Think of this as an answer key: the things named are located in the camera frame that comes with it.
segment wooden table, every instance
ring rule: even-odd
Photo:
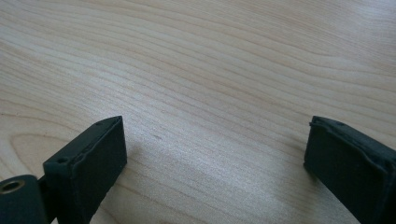
[[[313,115],[396,148],[396,2],[0,2],[0,178],[122,115],[92,223],[357,223],[303,167]]]

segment screw hole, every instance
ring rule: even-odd
[[[59,160],[57,160],[58,163],[65,163],[67,162],[68,159],[66,157],[60,158]]]
[[[23,180],[10,181],[0,188],[0,194],[7,194],[7,193],[14,192],[15,190],[23,187],[23,185],[24,185]]]

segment black clamp jaw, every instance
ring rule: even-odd
[[[0,182],[0,222],[89,223],[126,158],[122,117],[96,122],[44,162],[38,181],[20,175]]]
[[[396,151],[344,123],[313,117],[304,166],[360,223],[396,223]]]

